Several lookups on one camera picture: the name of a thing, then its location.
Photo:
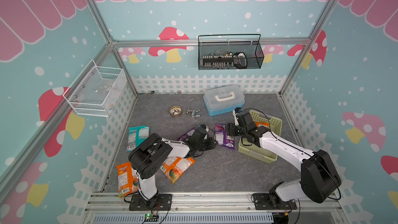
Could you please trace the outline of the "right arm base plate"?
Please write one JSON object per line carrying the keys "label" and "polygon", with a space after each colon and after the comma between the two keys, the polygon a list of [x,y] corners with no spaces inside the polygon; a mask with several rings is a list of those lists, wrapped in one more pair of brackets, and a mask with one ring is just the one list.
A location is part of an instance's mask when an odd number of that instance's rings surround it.
{"label": "right arm base plate", "polygon": [[297,205],[293,200],[285,202],[278,196],[270,193],[254,193],[251,195],[250,199],[255,205],[256,210],[278,210],[289,212],[297,209]]}

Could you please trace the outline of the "purple candy bag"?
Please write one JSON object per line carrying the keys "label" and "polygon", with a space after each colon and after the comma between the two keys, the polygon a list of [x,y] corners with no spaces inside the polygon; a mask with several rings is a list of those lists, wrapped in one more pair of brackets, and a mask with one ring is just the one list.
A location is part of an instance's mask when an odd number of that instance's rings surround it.
{"label": "purple candy bag", "polygon": [[187,133],[185,133],[184,135],[180,136],[177,140],[178,141],[186,141],[194,134],[194,132],[195,132],[195,128],[192,128]]}
{"label": "purple candy bag", "polygon": [[227,134],[227,126],[225,124],[215,124],[214,131],[219,146],[235,150],[234,137]]}

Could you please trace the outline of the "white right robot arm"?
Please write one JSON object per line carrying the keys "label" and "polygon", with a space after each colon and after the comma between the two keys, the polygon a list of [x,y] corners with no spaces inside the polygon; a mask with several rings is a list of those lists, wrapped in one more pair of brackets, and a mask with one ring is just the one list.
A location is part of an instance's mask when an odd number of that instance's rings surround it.
{"label": "white right robot arm", "polygon": [[293,165],[301,177],[289,182],[276,184],[266,194],[272,209],[292,200],[310,199],[315,203],[323,203],[335,191],[340,191],[342,180],[330,155],[320,149],[312,151],[295,145],[277,134],[269,127],[257,126],[250,110],[240,107],[233,111],[233,125],[228,127],[234,135],[240,136],[249,144],[269,150]]}

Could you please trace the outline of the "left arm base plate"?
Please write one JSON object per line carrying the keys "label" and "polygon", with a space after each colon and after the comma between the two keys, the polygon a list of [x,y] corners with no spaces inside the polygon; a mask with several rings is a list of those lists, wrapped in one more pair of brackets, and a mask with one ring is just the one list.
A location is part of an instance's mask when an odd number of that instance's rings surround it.
{"label": "left arm base plate", "polygon": [[157,210],[157,211],[169,211],[172,204],[172,194],[156,194],[152,199],[145,200],[139,194],[132,195],[130,200],[129,210],[130,211],[146,211],[146,210]]}

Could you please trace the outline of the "orange Fox's candy bag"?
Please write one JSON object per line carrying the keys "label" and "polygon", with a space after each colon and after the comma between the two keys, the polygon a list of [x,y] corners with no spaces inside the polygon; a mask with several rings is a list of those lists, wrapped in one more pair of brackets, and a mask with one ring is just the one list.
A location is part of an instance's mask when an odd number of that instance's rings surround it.
{"label": "orange Fox's candy bag", "polygon": [[160,170],[174,184],[194,163],[193,158],[168,157],[160,166]]}

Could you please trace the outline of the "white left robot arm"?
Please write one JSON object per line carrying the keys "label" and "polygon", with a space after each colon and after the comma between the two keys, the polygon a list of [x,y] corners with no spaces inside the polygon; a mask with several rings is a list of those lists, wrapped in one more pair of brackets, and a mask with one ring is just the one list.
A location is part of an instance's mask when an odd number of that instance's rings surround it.
{"label": "white left robot arm", "polygon": [[204,124],[182,141],[167,140],[157,133],[150,134],[129,155],[129,162],[137,173],[141,200],[149,204],[157,198],[155,174],[167,158],[196,158],[217,145],[215,131]]}

